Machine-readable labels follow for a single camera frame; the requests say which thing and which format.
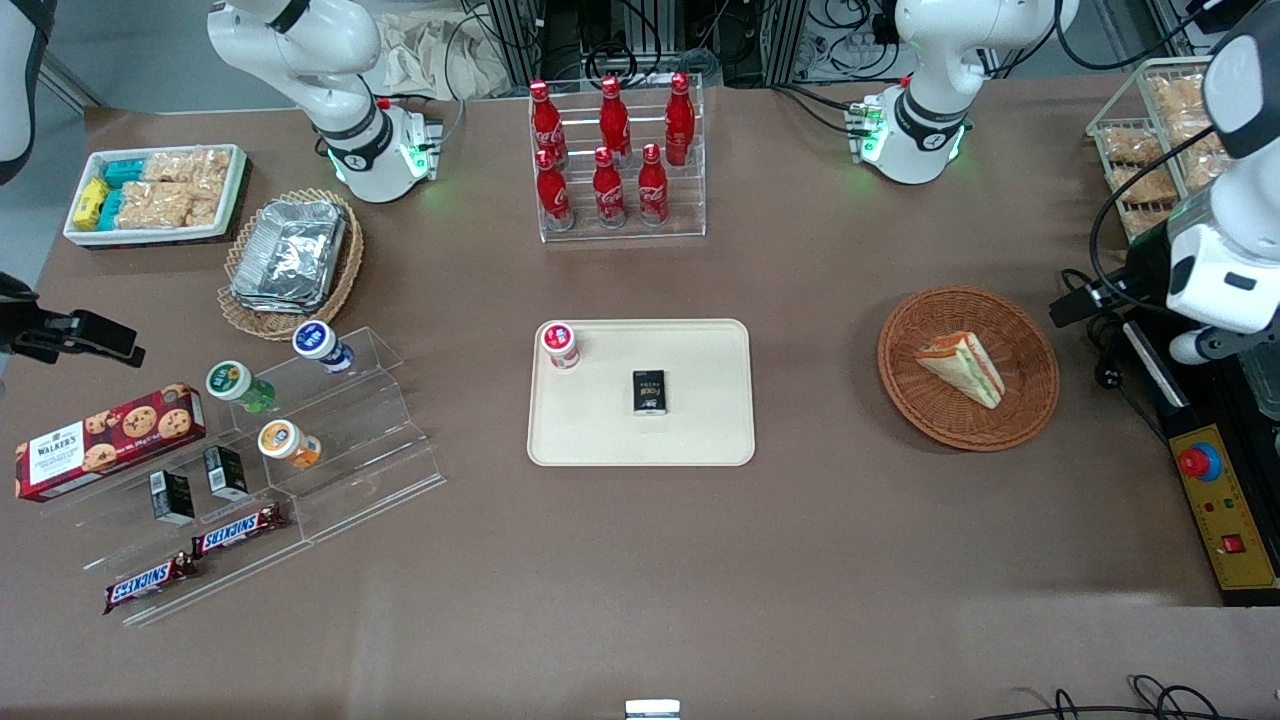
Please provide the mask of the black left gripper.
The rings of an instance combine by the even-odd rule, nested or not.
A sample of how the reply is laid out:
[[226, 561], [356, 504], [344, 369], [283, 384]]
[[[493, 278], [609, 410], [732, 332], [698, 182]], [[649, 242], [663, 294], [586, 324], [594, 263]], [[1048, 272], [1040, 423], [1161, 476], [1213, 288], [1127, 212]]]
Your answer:
[[1143, 307], [1152, 313], [1170, 313], [1170, 240], [1167, 220], [1152, 225], [1129, 246], [1125, 263], [1103, 273], [1100, 265], [1100, 234], [1105, 220], [1094, 222], [1096, 282], [1070, 288], [1050, 305], [1055, 327], [1069, 327], [1105, 311], [1124, 306]]

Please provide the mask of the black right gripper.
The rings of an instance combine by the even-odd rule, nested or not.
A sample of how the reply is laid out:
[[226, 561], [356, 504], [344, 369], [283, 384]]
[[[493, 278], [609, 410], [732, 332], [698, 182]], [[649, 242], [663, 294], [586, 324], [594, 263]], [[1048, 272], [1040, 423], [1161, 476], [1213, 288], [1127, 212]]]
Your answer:
[[24, 334], [44, 325], [38, 295], [23, 281], [1, 273], [1, 352], [49, 365], [63, 355], [91, 355], [141, 368], [146, 350], [137, 332], [92, 311], [72, 311], [68, 336]]

